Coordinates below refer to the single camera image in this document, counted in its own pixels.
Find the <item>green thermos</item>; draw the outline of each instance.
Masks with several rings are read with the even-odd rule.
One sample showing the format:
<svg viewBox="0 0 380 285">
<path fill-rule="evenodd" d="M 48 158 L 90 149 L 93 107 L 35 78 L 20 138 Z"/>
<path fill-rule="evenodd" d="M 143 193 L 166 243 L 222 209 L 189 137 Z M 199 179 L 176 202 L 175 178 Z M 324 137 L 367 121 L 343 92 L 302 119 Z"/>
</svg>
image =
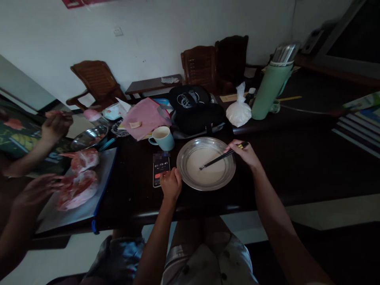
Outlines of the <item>green thermos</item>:
<svg viewBox="0 0 380 285">
<path fill-rule="evenodd" d="M 252 106 L 253 119 L 265 119 L 276 97 L 281 95 L 292 74 L 294 58 L 299 48 L 299 42 L 281 44 L 276 48 Z"/>
</svg>

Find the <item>phone screen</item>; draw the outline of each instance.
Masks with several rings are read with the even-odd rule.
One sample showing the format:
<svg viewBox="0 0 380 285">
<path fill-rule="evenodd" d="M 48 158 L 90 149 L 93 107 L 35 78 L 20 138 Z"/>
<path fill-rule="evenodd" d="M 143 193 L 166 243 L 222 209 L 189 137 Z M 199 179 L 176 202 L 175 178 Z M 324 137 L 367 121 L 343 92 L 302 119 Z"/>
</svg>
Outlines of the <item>phone screen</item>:
<svg viewBox="0 0 380 285">
<path fill-rule="evenodd" d="M 160 187 L 160 174 L 170 170 L 168 154 L 155 154 L 153 157 L 153 187 Z"/>
</svg>

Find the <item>batter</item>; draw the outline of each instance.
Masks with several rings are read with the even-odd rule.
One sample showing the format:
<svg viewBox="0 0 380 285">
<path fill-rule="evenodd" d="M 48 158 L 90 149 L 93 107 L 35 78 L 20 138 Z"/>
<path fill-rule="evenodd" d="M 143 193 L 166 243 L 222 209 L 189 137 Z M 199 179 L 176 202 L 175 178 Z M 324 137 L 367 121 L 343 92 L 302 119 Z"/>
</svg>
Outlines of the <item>batter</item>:
<svg viewBox="0 0 380 285">
<path fill-rule="evenodd" d="M 226 162 L 219 160 L 209 167 L 200 170 L 206 163 L 219 157 L 221 154 L 212 148 L 201 148 L 194 151 L 187 161 L 189 176 L 200 184 L 213 184 L 221 179 L 226 170 Z"/>
</svg>

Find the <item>plastic bag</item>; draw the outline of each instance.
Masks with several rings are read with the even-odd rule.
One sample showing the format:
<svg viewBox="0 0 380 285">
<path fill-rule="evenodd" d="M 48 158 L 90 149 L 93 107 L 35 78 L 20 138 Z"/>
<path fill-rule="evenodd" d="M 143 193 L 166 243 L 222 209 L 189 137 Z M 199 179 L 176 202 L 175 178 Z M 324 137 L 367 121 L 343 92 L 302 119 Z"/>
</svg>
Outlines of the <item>plastic bag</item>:
<svg viewBox="0 0 380 285">
<path fill-rule="evenodd" d="M 252 117 L 251 108 L 248 104 L 244 103 L 244 89 L 245 82 L 236 87 L 237 101 L 232 103 L 226 111 L 227 119 L 235 127 L 241 127 Z"/>
<path fill-rule="evenodd" d="M 105 117 L 108 120 L 116 120 L 121 117 L 121 114 L 119 112 L 119 105 L 120 103 L 115 103 L 107 108 L 105 108 L 102 113 L 103 117 Z"/>
</svg>

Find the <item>red sign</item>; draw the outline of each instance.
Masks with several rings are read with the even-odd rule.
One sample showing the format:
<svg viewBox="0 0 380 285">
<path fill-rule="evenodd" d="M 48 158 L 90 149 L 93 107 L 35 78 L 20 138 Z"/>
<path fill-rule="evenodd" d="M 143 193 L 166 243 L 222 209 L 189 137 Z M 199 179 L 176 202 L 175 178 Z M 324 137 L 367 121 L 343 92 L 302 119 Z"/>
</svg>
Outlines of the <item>red sign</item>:
<svg viewBox="0 0 380 285">
<path fill-rule="evenodd" d="M 62 0 L 67 9 L 83 7 L 85 5 L 110 2 L 114 0 Z"/>
<path fill-rule="evenodd" d="M 62 2 L 66 5 L 67 9 L 74 9 L 84 6 L 82 0 L 62 0 Z"/>
</svg>

